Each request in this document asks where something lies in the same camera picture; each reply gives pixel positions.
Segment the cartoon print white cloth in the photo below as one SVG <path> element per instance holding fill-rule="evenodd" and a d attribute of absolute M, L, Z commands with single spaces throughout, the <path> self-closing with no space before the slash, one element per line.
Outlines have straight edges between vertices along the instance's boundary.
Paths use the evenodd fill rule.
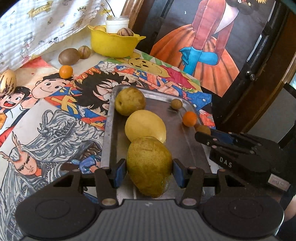
<path fill-rule="evenodd" d="M 87 25 L 120 16 L 125 1 L 18 1 L 1 16 L 1 72 L 16 70 Z"/>

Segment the yellow fruit in bowl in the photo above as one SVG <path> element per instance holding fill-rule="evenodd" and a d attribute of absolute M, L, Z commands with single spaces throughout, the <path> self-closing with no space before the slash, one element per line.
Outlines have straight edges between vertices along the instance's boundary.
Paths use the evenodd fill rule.
<path fill-rule="evenodd" d="M 100 30 L 100 31 L 106 32 L 106 26 L 95 26 L 94 30 Z"/>

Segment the brown kiwi fruit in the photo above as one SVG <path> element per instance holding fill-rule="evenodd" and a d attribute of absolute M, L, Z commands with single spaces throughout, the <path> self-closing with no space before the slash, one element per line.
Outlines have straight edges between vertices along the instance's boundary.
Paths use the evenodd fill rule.
<path fill-rule="evenodd" d="M 80 54 L 75 48 L 68 48 L 63 50 L 59 56 L 58 60 L 61 65 L 74 65 L 80 59 Z"/>

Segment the brownish yellow pear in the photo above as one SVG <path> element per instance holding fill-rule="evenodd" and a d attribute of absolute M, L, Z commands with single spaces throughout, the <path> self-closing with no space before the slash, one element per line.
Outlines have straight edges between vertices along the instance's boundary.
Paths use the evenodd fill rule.
<path fill-rule="evenodd" d="M 130 116 L 137 110 L 145 109 L 145 106 L 145 96 L 134 87 L 121 90 L 115 98 L 115 109 L 123 116 Z"/>

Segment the striped cream pepino melon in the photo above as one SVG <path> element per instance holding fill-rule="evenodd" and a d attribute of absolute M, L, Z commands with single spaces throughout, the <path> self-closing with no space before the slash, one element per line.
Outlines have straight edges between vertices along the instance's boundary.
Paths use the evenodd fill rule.
<path fill-rule="evenodd" d="M 1 74 L 1 94 L 11 95 L 16 89 L 16 75 L 13 70 L 7 69 Z"/>

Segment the yellow plastic bowl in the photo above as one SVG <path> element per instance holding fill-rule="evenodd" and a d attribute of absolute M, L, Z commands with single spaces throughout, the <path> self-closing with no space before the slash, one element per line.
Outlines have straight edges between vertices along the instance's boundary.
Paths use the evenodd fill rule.
<path fill-rule="evenodd" d="M 138 43 L 145 39 L 145 36 L 140 36 L 135 33 L 133 36 L 120 36 L 95 29 L 95 27 L 91 25 L 87 27 L 90 30 L 90 44 L 92 50 L 106 57 L 125 58 L 130 56 Z"/>

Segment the white jar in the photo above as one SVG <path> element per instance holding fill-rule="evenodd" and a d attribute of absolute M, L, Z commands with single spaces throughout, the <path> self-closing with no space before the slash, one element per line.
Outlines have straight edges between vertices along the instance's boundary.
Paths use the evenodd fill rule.
<path fill-rule="evenodd" d="M 106 32 L 116 34 L 122 28 L 128 28 L 130 18 L 128 16 L 108 16 L 106 18 Z"/>

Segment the colourful cartoon table mat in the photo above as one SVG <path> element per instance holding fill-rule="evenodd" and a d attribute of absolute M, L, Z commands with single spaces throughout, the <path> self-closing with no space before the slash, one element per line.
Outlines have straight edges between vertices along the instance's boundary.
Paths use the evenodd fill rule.
<path fill-rule="evenodd" d="M 20 240 L 16 207 L 47 184 L 77 169 L 100 167 L 109 103 L 114 87 L 131 85 L 189 101 L 204 125 L 215 126 L 210 94 L 199 80 L 140 51 L 105 59 L 63 79 L 43 60 L 18 69 L 26 81 L 1 105 L 1 240 Z"/>

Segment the small orange kumquat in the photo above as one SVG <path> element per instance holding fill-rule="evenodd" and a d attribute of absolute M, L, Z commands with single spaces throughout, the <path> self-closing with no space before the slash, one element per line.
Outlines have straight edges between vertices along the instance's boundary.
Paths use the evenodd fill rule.
<path fill-rule="evenodd" d="M 197 123 L 197 115 L 193 111 L 187 111 L 183 115 L 182 122 L 185 126 L 191 127 Z"/>
<path fill-rule="evenodd" d="M 73 68 L 69 65 L 63 65 L 59 69 L 59 75 L 63 79 L 68 79 L 73 75 Z"/>

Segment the metal baking tray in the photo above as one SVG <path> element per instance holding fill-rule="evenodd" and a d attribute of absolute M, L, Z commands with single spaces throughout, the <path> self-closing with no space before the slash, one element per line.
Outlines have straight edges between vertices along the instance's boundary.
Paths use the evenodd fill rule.
<path fill-rule="evenodd" d="M 126 158 L 130 145 L 130 141 L 125 135 L 127 117 L 122 116 L 115 109 L 115 98 L 125 88 L 128 88 L 128 86 L 118 85 L 111 92 L 105 124 L 101 167 L 113 168 L 120 159 Z M 186 111 L 194 111 L 193 106 L 188 101 L 178 97 L 182 101 L 183 107 L 179 111 L 173 110 L 171 101 L 177 97 L 143 88 L 139 89 L 146 99 L 145 109 L 157 114 L 165 123 L 165 146 L 171 152 L 172 157 L 181 161 L 186 167 L 195 166 L 203 169 L 205 173 L 211 173 L 204 148 L 195 140 L 195 129 L 186 127 L 182 123 L 183 114 Z M 181 189 L 171 175 L 166 192 L 157 199 L 175 198 L 179 202 L 184 191 L 185 189 Z M 124 199 L 153 199 L 143 196 L 133 185 L 128 174 L 125 176 L 122 185 L 116 190 L 116 194 L 119 204 Z M 214 188 L 204 187 L 201 202 L 206 202 L 214 194 Z"/>

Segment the girl painting poster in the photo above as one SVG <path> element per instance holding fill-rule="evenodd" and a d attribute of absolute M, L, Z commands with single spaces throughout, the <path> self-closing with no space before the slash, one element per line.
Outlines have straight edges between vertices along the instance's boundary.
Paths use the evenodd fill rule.
<path fill-rule="evenodd" d="M 176 1 L 151 55 L 223 96 L 249 60 L 274 1 Z"/>

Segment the striped tan melon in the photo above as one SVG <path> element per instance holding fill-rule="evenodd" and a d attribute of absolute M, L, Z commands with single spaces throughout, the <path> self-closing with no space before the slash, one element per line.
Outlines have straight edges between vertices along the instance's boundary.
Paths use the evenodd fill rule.
<path fill-rule="evenodd" d="M 91 55 L 91 49 L 86 45 L 79 47 L 78 52 L 81 59 L 87 59 Z"/>

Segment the small brown longan fruit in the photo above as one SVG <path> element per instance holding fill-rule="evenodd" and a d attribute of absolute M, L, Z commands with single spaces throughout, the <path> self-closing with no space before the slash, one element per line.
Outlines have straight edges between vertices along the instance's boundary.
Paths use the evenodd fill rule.
<path fill-rule="evenodd" d="M 173 99 L 172 101 L 171 101 L 171 108 L 172 109 L 174 109 L 174 110 L 179 110 L 179 109 L 181 109 L 183 107 L 183 103 L 182 103 L 182 101 L 181 100 L 179 100 L 179 99 Z"/>

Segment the green speckled pear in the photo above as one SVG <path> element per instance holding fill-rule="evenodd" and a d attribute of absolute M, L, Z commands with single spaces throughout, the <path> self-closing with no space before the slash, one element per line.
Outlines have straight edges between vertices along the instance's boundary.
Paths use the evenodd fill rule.
<path fill-rule="evenodd" d="M 166 191 L 173 158 L 157 138 L 141 137 L 132 141 L 126 165 L 130 179 L 143 195 L 158 198 Z"/>

